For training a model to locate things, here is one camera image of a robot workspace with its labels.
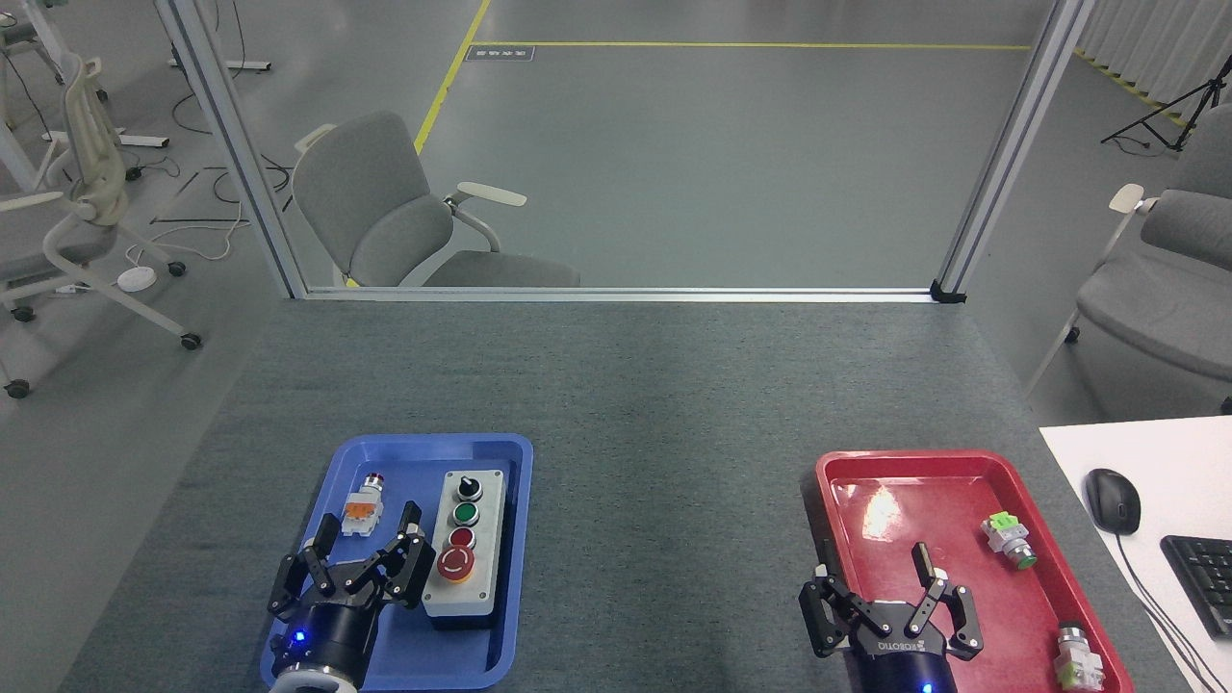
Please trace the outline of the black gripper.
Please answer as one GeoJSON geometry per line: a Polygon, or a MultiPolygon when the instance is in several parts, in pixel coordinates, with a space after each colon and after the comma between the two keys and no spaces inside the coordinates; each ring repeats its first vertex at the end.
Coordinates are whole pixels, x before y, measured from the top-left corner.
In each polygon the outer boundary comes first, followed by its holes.
{"type": "Polygon", "coordinates": [[[342,592],[326,571],[326,557],[342,531],[342,522],[333,513],[322,515],[315,535],[299,552],[282,557],[266,602],[269,614],[286,624],[285,631],[272,638],[275,677],[314,671],[346,679],[356,688],[363,686],[383,601],[347,601],[347,596],[357,596],[373,584],[386,601],[407,609],[420,605],[436,560],[421,520],[423,509],[416,501],[407,501],[395,539],[360,562],[350,577],[344,577],[342,592]],[[304,602],[307,578],[313,580],[317,593],[308,603],[304,602]]]}
{"type": "Polygon", "coordinates": [[[816,656],[846,649],[857,692],[952,692],[947,650],[971,661],[986,647],[972,589],[949,580],[934,566],[926,544],[917,541],[910,557],[925,589],[919,605],[869,602],[843,580],[832,540],[822,539],[817,551],[819,564],[798,596],[816,656]],[[938,603],[949,610],[949,640],[930,621],[938,603]]]}

